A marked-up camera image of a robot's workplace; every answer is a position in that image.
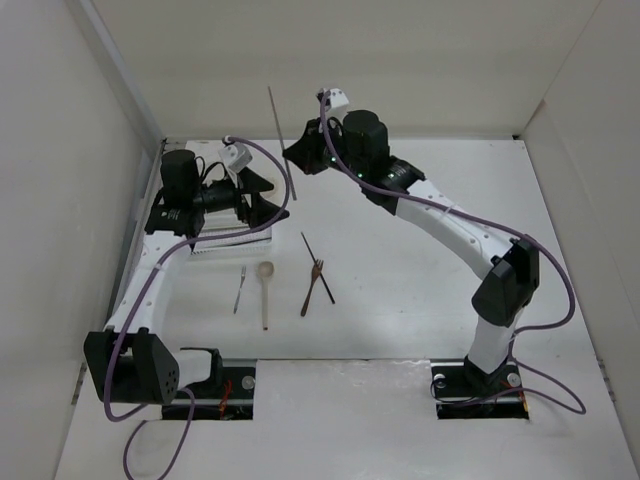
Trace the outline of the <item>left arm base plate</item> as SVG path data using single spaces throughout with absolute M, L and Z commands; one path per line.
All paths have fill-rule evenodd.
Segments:
M 193 420 L 252 420 L 256 383 L 256 360 L 225 360 L 215 379 L 188 385 L 195 397 Z

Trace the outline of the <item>silver metal chopstick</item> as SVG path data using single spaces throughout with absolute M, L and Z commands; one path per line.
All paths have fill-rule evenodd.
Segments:
M 283 137 L 283 134 L 282 134 L 281 124 L 280 124 L 280 121 L 279 121 L 276 102 L 275 102 L 273 91 L 272 91 L 272 88 L 271 88 L 270 85 L 267 85 L 267 92 L 268 92 L 268 95 L 269 95 L 269 100 L 270 100 L 273 119 L 274 119 L 274 123 L 275 123 L 276 133 L 277 133 L 279 144 L 280 144 L 280 147 L 281 147 L 281 153 L 282 153 L 284 167 L 285 167 L 285 171 L 286 171 L 286 175 L 287 175 L 288 185 L 289 185 L 289 187 L 291 189 L 291 197 L 292 197 L 293 201 L 297 201 L 297 192 L 296 192 L 296 188 L 295 188 L 295 185 L 294 185 L 293 177 L 292 177 L 292 174 L 291 174 L 291 169 L 290 169 L 290 166 L 289 166 L 289 162 L 284 157 L 285 142 L 284 142 L 284 137 Z

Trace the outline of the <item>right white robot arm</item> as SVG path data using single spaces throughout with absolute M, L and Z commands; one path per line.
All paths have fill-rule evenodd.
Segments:
M 394 156 L 388 130 L 367 110 L 342 121 L 307 122 L 301 138 L 283 151 L 306 175 L 349 170 L 365 197 L 411 223 L 460 257 L 481 283 L 471 303 L 478 315 L 474 340 L 463 360 L 463 381 L 474 396 L 493 394 L 506 371 L 512 334 L 539 286 L 539 252 L 528 241 L 495 232 L 454 215 L 454 203 L 409 162 Z

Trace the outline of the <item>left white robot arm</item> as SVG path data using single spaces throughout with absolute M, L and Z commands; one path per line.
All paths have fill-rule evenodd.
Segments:
M 202 239 L 205 216 L 225 210 L 257 233 L 288 213 L 263 198 L 271 182 L 249 168 L 256 144 L 238 138 L 220 151 L 224 176 L 208 182 L 196 154 L 178 149 L 161 158 L 161 186 L 144 227 L 142 249 L 126 292 L 83 350 L 98 398 L 105 406 L 166 405 L 191 386 L 201 396 L 223 387 L 223 364 L 213 348 L 171 352 L 162 341 L 168 303 L 180 270 Z

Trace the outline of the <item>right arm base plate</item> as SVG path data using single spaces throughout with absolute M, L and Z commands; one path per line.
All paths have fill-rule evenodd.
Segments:
M 511 362 L 492 377 L 473 372 L 464 359 L 432 360 L 430 371 L 439 420 L 529 419 L 520 372 Z

